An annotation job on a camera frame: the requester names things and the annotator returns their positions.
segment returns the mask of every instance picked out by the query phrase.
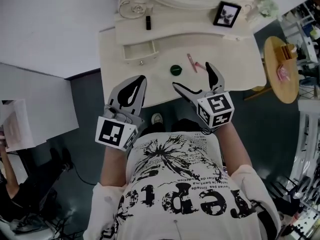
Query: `picture frame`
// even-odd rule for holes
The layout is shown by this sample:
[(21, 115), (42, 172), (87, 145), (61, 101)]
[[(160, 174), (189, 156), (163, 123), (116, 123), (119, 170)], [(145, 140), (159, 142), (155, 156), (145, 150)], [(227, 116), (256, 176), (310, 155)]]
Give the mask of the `picture frame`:
[(232, 28), (241, 11), (241, 6), (221, 1), (215, 15), (213, 25)]

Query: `black shoe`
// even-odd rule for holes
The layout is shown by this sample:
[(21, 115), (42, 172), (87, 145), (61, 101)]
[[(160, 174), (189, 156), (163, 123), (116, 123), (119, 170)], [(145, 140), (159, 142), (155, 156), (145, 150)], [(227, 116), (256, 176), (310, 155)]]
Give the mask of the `black shoe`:
[(68, 149), (62, 150), (62, 163), (68, 167), (68, 171), (74, 168), (74, 163), (71, 160), (71, 155)]
[(57, 164), (62, 164), (60, 155), (55, 148), (50, 148), (50, 154), (51, 154), (52, 161), (55, 161)]

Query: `shoe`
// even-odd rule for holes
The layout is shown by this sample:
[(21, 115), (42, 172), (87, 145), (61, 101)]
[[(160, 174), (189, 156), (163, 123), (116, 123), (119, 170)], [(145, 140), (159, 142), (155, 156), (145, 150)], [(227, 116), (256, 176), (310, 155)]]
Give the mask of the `shoe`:
[(163, 120), (162, 115), (160, 113), (155, 113), (151, 117), (151, 124), (154, 125), (156, 123), (161, 123), (161, 124), (164, 123), (164, 120)]
[(62, 163), (62, 160), (60, 158), (60, 155), (58, 151), (55, 148), (50, 148), (50, 154), (53, 161), (57, 162), (58, 164)]
[(74, 168), (74, 163), (71, 160), (71, 155), (68, 149), (62, 149), (62, 163), (68, 167), (68, 171)]

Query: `round wooden table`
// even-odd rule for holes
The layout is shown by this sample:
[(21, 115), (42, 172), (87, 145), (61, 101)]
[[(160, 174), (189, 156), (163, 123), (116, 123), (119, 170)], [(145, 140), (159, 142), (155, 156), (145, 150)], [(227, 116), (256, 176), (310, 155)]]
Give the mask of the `round wooden table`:
[(295, 101), (299, 91), (299, 77), (297, 60), (292, 59), (283, 62), (289, 74), (290, 81), (280, 81), (277, 70), (281, 65), (277, 60), (275, 49), (285, 45), (280, 38), (271, 36), (264, 43), (264, 68), (275, 95), (283, 103), (289, 104)]

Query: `forearm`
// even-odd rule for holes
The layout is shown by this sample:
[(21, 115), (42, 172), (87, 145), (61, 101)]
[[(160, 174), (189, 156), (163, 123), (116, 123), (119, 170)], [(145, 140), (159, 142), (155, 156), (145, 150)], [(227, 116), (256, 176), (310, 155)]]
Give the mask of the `forearm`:
[(101, 171), (102, 186), (122, 187), (126, 184), (126, 153), (112, 147), (106, 147)]
[(234, 125), (230, 122), (216, 131), (228, 174), (231, 176), (241, 165), (252, 166), (250, 157)]
[(19, 184), (6, 151), (3, 151), (3, 150), (1, 151), (1, 158), (2, 158), (2, 163), (4, 166), (4, 171), (5, 171), (6, 181), (7, 181), (7, 189), (11, 193), (15, 193), (19, 190)]

